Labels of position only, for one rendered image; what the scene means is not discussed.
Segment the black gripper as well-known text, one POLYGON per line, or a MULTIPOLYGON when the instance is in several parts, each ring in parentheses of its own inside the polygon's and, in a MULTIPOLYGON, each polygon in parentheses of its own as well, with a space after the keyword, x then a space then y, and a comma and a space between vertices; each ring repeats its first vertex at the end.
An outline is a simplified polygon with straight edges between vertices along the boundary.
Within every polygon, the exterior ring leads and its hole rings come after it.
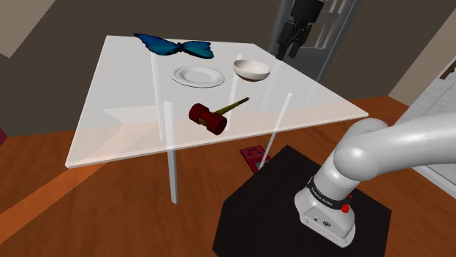
POLYGON ((309 23, 315 23, 322 11, 323 2, 321 0, 295 0, 290 15, 294 18, 293 22, 287 20, 281 33, 278 36, 278 49, 276 58, 282 60, 290 46, 288 56, 295 58, 300 47, 305 43, 311 31, 309 23))

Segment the glass table with white legs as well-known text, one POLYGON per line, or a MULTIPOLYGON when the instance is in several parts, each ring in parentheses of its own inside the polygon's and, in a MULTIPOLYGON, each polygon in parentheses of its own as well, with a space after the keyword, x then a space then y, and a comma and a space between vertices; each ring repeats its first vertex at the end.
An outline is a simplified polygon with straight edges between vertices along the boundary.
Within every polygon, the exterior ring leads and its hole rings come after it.
POLYGON ((214 58, 210 60, 185 53, 160 56, 138 38, 106 37, 66 166, 165 152, 171 199, 176 201, 177 150, 366 116, 359 107, 256 45, 213 42, 211 48, 214 58), (244 80, 233 69, 240 59, 268 65, 269 76, 244 80), (181 85, 171 74, 185 65, 210 67, 222 73, 225 81, 214 88, 181 85), (196 103, 215 112, 245 97, 249 100, 224 114, 227 126, 219 135, 189 119, 196 103))

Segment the blue butterfly figure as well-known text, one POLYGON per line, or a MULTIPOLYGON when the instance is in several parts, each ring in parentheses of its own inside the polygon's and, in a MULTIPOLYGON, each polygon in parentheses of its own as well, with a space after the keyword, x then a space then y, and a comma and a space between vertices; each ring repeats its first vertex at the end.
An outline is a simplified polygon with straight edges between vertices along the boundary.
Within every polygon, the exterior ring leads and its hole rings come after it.
POLYGON ((187 41, 184 43, 174 43, 161 37, 147 34, 135 33, 134 36, 137 37, 149 51, 157 55, 167 56, 182 52, 203 59, 214 58, 209 42, 187 41))

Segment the white plate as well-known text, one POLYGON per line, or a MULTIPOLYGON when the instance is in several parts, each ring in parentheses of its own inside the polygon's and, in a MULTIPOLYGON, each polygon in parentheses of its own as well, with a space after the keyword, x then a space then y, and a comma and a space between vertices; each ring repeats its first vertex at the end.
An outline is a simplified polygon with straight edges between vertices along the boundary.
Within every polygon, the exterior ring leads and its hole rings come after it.
POLYGON ((225 77, 219 71, 206 66, 185 65, 177 68, 171 78, 192 88, 214 88, 225 81, 225 77))

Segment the red wooden mallet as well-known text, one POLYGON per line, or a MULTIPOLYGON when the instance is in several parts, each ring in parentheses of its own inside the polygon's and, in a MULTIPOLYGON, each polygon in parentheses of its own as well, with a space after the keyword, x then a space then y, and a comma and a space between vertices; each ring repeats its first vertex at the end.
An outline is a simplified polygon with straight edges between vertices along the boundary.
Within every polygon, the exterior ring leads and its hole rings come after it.
POLYGON ((229 106, 211 112, 206 106, 200 103, 194 104, 189 110, 189 119, 197 124, 205 126, 208 131, 215 135, 221 134, 227 126, 227 119, 224 114, 249 100, 245 97, 229 106))

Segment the white panelled furniture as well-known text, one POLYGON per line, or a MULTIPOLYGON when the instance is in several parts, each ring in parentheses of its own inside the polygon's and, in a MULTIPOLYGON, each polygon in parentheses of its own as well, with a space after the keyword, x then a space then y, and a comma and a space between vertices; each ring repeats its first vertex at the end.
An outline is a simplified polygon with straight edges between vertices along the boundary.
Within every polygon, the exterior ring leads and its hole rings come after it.
MULTIPOLYGON (((456 111, 456 56, 396 121, 456 111)), ((456 199, 456 164, 417 166, 413 169, 456 199)))

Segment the red flat box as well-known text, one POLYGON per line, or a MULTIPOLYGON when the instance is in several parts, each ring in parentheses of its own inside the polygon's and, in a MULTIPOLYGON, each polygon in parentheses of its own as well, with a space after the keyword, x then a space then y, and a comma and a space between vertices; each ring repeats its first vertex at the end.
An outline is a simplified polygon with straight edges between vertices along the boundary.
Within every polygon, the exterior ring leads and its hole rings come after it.
POLYGON ((256 174, 259 170, 259 165, 264 157, 265 150, 261 145, 247 147, 240 150, 240 154, 248 164, 251 171, 256 174))

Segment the grey door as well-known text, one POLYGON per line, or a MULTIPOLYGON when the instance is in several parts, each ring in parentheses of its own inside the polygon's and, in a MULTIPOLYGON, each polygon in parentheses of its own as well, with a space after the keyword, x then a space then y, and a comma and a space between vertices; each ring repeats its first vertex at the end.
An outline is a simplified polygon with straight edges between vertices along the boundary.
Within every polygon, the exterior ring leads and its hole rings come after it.
MULTIPOLYGON (((323 80, 361 4, 361 0, 321 1, 322 11, 315 23, 309 23, 311 31, 295 58, 288 56, 291 48, 289 46, 281 60, 319 83, 323 80)), ((295 0, 280 0, 268 48, 275 57, 278 49, 277 39, 285 22, 294 20, 290 15, 294 2, 295 0)))

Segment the white bowl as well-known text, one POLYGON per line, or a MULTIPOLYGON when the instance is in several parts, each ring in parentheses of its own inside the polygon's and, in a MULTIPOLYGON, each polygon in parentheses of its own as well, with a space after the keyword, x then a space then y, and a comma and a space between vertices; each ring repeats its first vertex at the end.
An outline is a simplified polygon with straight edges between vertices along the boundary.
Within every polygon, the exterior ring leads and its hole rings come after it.
POLYGON ((240 59, 233 63, 235 73, 244 80, 260 81, 270 74, 270 67, 264 63, 240 59))

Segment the black robot stand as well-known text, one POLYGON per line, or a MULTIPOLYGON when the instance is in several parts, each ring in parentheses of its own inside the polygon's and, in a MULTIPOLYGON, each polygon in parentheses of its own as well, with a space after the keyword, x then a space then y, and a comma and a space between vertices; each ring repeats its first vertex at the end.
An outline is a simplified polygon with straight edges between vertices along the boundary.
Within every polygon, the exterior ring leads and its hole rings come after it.
POLYGON ((300 222, 295 194, 319 167, 285 146, 224 201, 213 252, 218 257, 385 257, 391 211, 358 189, 350 205, 356 231, 347 247, 300 222))

